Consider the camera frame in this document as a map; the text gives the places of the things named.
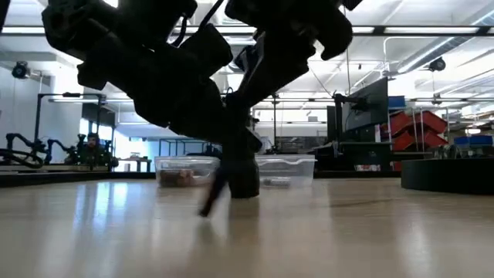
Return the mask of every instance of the duct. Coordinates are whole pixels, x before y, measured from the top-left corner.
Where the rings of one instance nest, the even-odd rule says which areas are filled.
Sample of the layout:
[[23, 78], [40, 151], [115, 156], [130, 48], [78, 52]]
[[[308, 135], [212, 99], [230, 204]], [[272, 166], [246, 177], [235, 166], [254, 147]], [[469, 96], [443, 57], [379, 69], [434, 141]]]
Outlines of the duct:
[[[475, 20], [472, 25], [492, 25], [494, 24], [494, 9], [484, 8], [483, 11], [488, 10], [489, 13], [484, 14]], [[431, 61], [443, 56], [444, 54], [452, 51], [453, 49], [465, 44], [472, 40], [473, 37], [451, 37], [447, 39], [436, 39], [428, 47], [416, 52], [412, 56], [408, 57], [398, 65], [398, 69], [395, 72], [390, 73], [392, 76], [398, 74], [409, 73], [412, 70], [430, 63]]]

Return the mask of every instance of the ceiling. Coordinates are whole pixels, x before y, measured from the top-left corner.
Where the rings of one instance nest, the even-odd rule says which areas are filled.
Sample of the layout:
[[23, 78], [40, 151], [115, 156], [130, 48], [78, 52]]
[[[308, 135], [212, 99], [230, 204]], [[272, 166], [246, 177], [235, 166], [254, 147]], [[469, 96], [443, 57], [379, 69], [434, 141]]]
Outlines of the ceiling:
[[[189, 25], [198, 25], [215, 0], [198, 1], [198, 10], [190, 19]], [[12, 0], [6, 25], [41, 26], [40, 12], [46, 1]], [[240, 22], [228, 19], [223, 8], [212, 19], [216, 25], [238, 25]], [[494, 11], [491, 0], [364, 0], [354, 11], [346, 12], [348, 19], [354, 25], [472, 25], [482, 24], [479, 20]], [[285, 86], [279, 91], [282, 98], [307, 99], [317, 98], [321, 102], [311, 103], [304, 100], [280, 104], [285, 108], [287, 118], [300, 116], [300, 121], [307, 121], [306, 113], [296, 110], [315, 110], [324, 108], [330, 103], [322, 101], [330, 98], [333, 92], [347, 93], [355, 91], [378, 78], [385, 70], [393, 71], [415, 56], [437, 47], [446, 39], [439, 38], [382, 38], [356, 37], [347, 53], [324, 62], [316, 54], [310, 59], [310, 71], [298, 80]], [[228, 37], [232, 44], [233, 53], [238, 53], [251, 40], [238, 37]], [[442, 53], [447, 63], [446, 70], [431, 73], [422, 70], [424, 64], [413, 69], [410, 73], [395, 76], [390, 82], [391, 95], [412, 97], [433, 97], [440, 93], [443, 97], [494, 97], [494, 38], [474, 38]], [[319, 53], [322, 47], [316, 45]], [[2, 36], [0, 50], [4, 58], [9, 53], [54, 53], [63, 61], [79, 63], [52, 49], [43, 36]], [[242, 81], [242, 74], [233, 73], [230, 69], [222, 69], [212, 79], [220, 90], [228, 87], [236, 89]], [[109, 99], [125, 99], [127, 96], [115, 86], [108, 85], [104, 93]], [[417, 103], [430, 107], [430, 103]], [[444, 103], [437, 109], [450, 108], [463, 110], [465, 114], [482, 109], [489, 110], [488, 103]], [[133, 112], [132, 103], [111, 104], [110, 108], [121, 112]], [[261, 115], [272, 115], [270, 102], [260, 103], [257, 110]]]

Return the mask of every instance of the plastic container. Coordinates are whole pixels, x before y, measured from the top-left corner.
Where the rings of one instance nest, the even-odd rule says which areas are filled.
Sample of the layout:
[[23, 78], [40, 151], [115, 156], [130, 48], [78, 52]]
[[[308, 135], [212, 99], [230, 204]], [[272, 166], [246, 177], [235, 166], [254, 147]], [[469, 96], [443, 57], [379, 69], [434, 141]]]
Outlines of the plastic container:
[[210, 185], [219, 159], [210, 157], [156, 157], [156, 179], [161, 187]]
[[309, 154], [258, 155], [261, 186], [293, 187], [312, 184], [316, 157]]

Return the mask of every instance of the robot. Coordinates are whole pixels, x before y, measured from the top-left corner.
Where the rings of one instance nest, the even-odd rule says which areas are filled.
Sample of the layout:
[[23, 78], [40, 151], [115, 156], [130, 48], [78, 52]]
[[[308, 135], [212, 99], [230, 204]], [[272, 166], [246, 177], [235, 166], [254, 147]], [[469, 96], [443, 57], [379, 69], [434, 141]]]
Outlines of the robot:
[[[353, 37], [336, 0], [229, 0], [225, 14], [257, 29], [256, 44], [234, 58], [208, 23], [222, 2], [195, 34], [182, 42], [182, 28], [173, 43], [167, 41], [174, 27], [180, 17], [185, 23], [193, 16], [195, 0], [120, 0], [118, 8], [102, 0], [49, 0], [42, 13], [49, 44], [83, 61], [80, 85], [102, 90], [112, 83], [150, 123], [223, 147], [203, 216], [227, 182], [233, 198], [259, 194], [254, 156], [262, 142], [247, 128], [250, 108], [309, 71], [315, 41], [328, 60]], [[358, 3], [344, 5], [353, 9]], [[245, 75], [237, 91], [221, 98], [210, 76], [232, 60]]]

